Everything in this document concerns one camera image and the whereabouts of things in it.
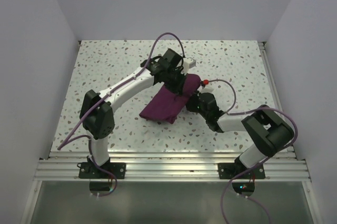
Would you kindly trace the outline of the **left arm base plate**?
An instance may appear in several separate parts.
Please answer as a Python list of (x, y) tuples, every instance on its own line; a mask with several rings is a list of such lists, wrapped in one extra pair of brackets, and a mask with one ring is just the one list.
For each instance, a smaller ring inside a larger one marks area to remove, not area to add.
[(98, 169), (92, 162), (80, 162), (78, 177), (80, 179), (107, 179), (113, 174), (116, 179), (124, 179), (126, 173), (126, 163), (124, 162), (107, 162)]

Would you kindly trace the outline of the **aluminium rail frame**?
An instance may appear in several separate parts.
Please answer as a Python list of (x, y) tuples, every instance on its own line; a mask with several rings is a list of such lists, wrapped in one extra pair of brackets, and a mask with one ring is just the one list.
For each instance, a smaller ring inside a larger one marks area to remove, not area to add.
[[(128, 101), (116, 116), (108, 141), (125, 178), (110, 196), (98, 198), (78, 176), (87, 143), (57, 147), (77, 121), (84, 94), (124, 78), (143, 61), (150, 40), (83, 40), (49, 157), (38, 163), (22, 223), (322, 223), (304, 160), (293, 148), (278, 153), (254, 179), (255, 192), (241, 198), (219, 177), (251, 144), (248, 135), (209, 131), (198, 115), (183, 112), (176, 123), (156, 124), (139, 111), (157, 87)], [(227, 187), (225, 197), (221, 197)]]

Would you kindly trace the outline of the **purple cloth mat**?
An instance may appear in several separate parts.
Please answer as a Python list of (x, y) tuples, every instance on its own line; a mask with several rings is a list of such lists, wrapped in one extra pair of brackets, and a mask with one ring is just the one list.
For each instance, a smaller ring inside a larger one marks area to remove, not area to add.
[(199, 75), (187, 74), (182, 95), (174, 94), (165, 86), (162, 86), (149, 104), (140, 112), (139, 116), (150, 121), (173, 124), (178, 114), (200, 85), (201, 79)]

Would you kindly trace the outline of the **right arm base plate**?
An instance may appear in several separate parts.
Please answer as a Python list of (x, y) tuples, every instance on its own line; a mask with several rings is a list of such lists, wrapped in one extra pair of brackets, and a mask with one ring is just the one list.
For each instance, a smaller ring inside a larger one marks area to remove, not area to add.
[(263, 165), (254, 169), (248, 169), (243, 165), (229, 162), (221, 162), (217, 164), (217, 171), (220, 179), (232, 179), (240, 173), (244, 173), (239, 179), (265, 179), (265, 171)]

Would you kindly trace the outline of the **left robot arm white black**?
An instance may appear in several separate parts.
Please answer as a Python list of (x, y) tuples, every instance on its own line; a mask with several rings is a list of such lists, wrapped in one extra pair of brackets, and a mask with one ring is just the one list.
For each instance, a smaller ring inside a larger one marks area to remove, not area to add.
[(186, 73), (184, 57), (168, 49), (164, 55), (144, 60), (140, 67), (105, 90), (88, 91), (83, 100), (80, 123), (91, 137), (91, 172), (97, 178), (108, 175), (108, 136), (115, 127), (115, 112), (141, 91), (162, 83), (173, 98), (183, 96)]

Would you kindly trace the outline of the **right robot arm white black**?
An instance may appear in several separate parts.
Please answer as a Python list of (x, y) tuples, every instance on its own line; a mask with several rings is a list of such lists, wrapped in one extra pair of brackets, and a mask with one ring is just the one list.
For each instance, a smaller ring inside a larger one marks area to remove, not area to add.
[(232, 166), (233, 172), (241, 178), (248, 177), (257, 164), (273, 157), (295, 139), (295, 127), (280, 117), (279, 110), (267, 105), (241, 113), (224, 112), (219, 109), (213, 94), (196, 93), (186, 108), (200, 114), (211, 131), (248, 133), (253, 144), (235, 159)]

